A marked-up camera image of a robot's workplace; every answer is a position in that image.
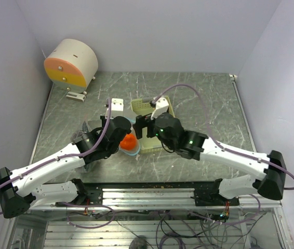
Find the yellow-green perforated plastic basket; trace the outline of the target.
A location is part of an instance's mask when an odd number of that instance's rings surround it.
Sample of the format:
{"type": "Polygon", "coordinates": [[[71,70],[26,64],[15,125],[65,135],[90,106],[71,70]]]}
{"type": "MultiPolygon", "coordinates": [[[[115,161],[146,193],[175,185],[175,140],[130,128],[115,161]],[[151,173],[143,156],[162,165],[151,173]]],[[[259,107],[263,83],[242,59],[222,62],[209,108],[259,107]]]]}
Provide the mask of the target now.
{"type": "MultiPolygon", "coordinates": [[[[164,97],[167,99],[169,103],[169,108],[167,112],[175,117],[175,113],[173,111],[173,107],[169,97],[168,96],[161,96],[161,97],[164,97]]],[[[134,99],[131,101],[131,110],[136,115],[136,117],[139,115],[142,115],[142,116],[149,115],[150,121],[151,121],[151,114],[155,110],[154,101],[155,99],[150,99],[150,100],[134,99]]],[[[144,128],[142,133],[143,133],[143,137],[141,139],[138,139],[141,145],[140,151],[142,154],[153,153],[153,152],[162,150],[162,144],[157,137],[153,137],[153,138],[147,137],[147,128],[144,128]]]]}

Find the orange fruit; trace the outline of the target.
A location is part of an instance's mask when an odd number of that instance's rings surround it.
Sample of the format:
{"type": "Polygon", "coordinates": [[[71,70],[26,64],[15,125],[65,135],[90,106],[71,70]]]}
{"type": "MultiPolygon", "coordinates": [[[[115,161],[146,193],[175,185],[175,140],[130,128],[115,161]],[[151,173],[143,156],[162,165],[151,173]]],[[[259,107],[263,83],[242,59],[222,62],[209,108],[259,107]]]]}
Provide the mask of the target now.
{"type": "Polygon", "coordinates": [[[134,134],[127,134],[120,142],[119,146],[124,150],[133,150],[137,145],[137,139],[134,134]]]}

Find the blue-zipper clear bag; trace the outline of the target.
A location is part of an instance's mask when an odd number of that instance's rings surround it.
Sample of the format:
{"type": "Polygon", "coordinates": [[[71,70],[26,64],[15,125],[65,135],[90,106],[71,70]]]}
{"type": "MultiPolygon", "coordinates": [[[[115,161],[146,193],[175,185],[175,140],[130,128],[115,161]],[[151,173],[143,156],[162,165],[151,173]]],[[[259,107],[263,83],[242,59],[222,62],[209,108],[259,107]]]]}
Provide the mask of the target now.
{"type": "MultiPolygon", "coordinates": [[[[123,114],[123,117],[126,118],[130,122],[130,124],[131,124],[131,128],[130,128],[131,132],[130,133],[134,134],[136,137],[135,130],[132,127],[132,125],[135,123],[136,119],[129,116],[128,114],[123,114]]],[[[140,142],[138,141],[138,139],[137,139],[137,145],[133,150],[124,150],[124,149],[121,149],[119,146],[119,150],[129,156],[136,156],[140,152],[140,149],[141,149],[141,145],[140,145],[140,142]]]]}

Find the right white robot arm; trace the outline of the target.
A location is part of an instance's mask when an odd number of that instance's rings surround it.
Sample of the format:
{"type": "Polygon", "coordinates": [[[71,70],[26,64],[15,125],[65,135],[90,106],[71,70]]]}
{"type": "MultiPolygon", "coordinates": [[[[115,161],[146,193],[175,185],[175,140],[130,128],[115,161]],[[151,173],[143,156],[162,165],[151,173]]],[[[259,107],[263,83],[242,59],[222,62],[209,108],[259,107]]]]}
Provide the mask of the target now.
{"type": "Polygon", "coordinates": [[[147,129],[148,138],[156,137],[182,158],[215,161],[245,172],[244,176],[215,180],[207,195],[200,197],[206,203],[222,205],[226,200],[254,194],[274,201],[283,198],[286,167],[278,151],[255,153],[219,143],[206,134],[184,129],[180,120],[169,113],[157,118],[139,115],[133,129],[138,139],[147,129]]]}

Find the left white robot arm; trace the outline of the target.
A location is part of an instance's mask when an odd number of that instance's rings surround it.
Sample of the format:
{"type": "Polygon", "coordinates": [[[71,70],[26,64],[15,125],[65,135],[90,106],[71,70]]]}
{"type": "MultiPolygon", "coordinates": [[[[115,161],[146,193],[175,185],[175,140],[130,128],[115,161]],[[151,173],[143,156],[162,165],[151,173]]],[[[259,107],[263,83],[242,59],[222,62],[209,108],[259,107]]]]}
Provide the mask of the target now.
{"type": "Polygon", "coordinates": [[[107,159],[118,151],[131,132],[131,123],[122,116],[90,132],[78,132],[75,139],[57,153],[24,168],[0,169],[0,205],[4,218],[13,218],[38,205],[67,202],[81,206],[91,201],[80,179],[60,184],[49,181],[67,171],[107,159]]]}

